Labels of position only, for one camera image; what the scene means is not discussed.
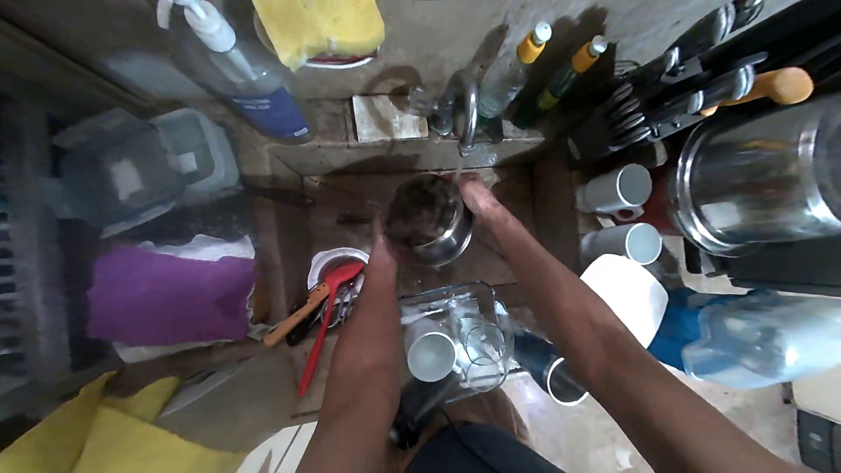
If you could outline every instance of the spoon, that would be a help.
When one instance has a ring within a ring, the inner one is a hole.
[[[324,347],[324,338],[327,335],[327,328],[330,326],[330,315],[333,311],[333,300],[336,300],[336,292],[339,290],[341,283],[357,277],[365,263],[354,262],[345,263],[334,269],[330,274],[324,277],[324,282],[330,288],[330,295],[327,296],[328,305],[324,316],[321,318],[321,328],[318,331],[318,337],[315,339],[312,351],[309,352],[307,364],[304,366],[304,376],[301,377],[301,382],[298,385],[298,396],[303,396],[309,389],[309,384],[315,376],[315,368],[318,366],[318,358],[321,356],[321,349]]]

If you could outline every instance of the stainless steel pot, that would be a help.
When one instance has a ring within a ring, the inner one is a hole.
[[[674,223],[695,245],[725,257],[763,242],[841,234],[839,109],[841,96],[832,96],[700,126],[674,175]]]
[[[473,213],[453,183],[436,174],[421,174],[394,191],[385,232],[405,259],[436,268],[468,247]]]

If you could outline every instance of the person's right hand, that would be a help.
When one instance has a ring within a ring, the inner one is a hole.
[[[476,215],[480,224],[484,224],[502,207],[478,173],[462,173],[458,180],[458,190],[462,193],[464,204]]]

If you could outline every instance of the plastic storage box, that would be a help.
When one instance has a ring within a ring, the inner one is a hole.
[[[67,151],[60,177],[46,179],[50,202],[61,216],[103,229],[103,237],[169,211],[185,189],[169,165],[158,130],[122,109],[74,125],[53,137]]]
[[[170,166],[187,184],[181,198],[190,202],[236,185],[240,173],[225,131],[196,109],[179,109],[150,120],[172,151]]]

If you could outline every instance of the purple cloth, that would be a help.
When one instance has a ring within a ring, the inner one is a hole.
[[[254,278],[253,259],[116,247],[93,267],[87,335],[135,347],[245,338]]]

